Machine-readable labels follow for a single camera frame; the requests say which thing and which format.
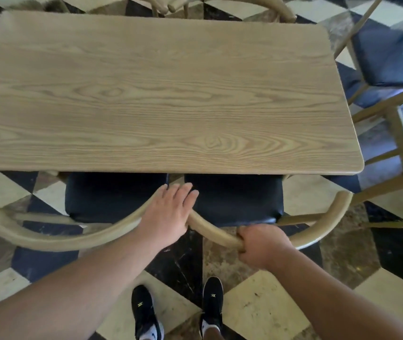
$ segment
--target foot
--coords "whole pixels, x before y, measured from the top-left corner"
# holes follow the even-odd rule
[[[203,311],[200,317],[200,335],[203,338],[209,328],[222,329],[222,306],[224,304],[224,289],[219,278],[209,277],[203,288]]]
[[[131,303],[135,319],[136,340],[163,340],[164,327],[154,314],[153,298],[144,285],[134,288]]]

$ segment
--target checkered floor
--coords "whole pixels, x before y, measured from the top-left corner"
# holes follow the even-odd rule
[[[334,47],[373,0],[285,1],[298,15],[297,22],[323,25]],[[96,9],[96,13],[152,16],[150,5],[139,0],[66,0],[66,3],[73,13]],[[0,0],[0,11],[7,7],[8,0]],[[189,8],[190,18],[206,20],[265,21],[268,16],[268,11],[260,6],[229,1],[195,2]],[[182,17],[182,12],[166,17]],[[365,27],[403,29],[403,0],[385,0]],[[337,66],[349,97],[357,88],[359,76],[347,51],[338,57]],[[351,113],[382,97],[382,91],[365,93],[350,107]],[[380,119],[359,123],[357,133],[365,160],[395,148],[386,123]],[[401,163],[396,157],[367,166],[355,176],[291,177],[284,182],[285,212],[326,211],[336,191],[358,192],[400,172]],[[0,205],[8,209],[65,214],[64,192],[64,183],[46,172],[0,172]],[[367,221],[401,219],[403,190],[351,208],[328,237],[303,252],[347,286],[403,320],[403,229],[361,227]],[[33,222],[25,222],[23,226],[52,235],[84,231],[78,226]],[[300,224],[284,227],[284,230],[294,234],[306,227]],[[0,300],[84,254],[85,251],[33,251],[0,239]],[[226,338],[302,340],[317,337],[309,321],[273,277],[246,267],[237,260],[234,251],[189,231],[176,244],[159,253],[136,280],[152,290],[167,338],[198,336],[202,284],[210,275],[219,276],[224,284]],[[133,338],[130,295],[131,288],[128,288],[93,339]]]

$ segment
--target seat cushion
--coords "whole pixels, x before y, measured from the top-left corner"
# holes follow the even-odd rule
[[[403,31],[359,31],[352,38],[357,61],[369,85],[403,87]]]
[[[281,175],[186,174],[200,195],[194,206],[217,227],[275,223],[284,212]]]
[[[65,209],[82,223],[115,223],[145,203],[167,174],[74,172],[67,180]]]

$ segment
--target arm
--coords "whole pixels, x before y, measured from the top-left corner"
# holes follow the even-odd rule
[[[323,340],[403,340],[402,322],[327,274],[280,228],[260,224],[238,233],[245,245],[240,260],[274,274]]]
[[[0,339],[89,338],[125,287],[186,232],[198,191],[166,187],[136,229],[0,302]]]

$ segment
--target wooden table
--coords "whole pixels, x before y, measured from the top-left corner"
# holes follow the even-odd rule
[[[355,174],[321,26],[0,16],[0,170]]]

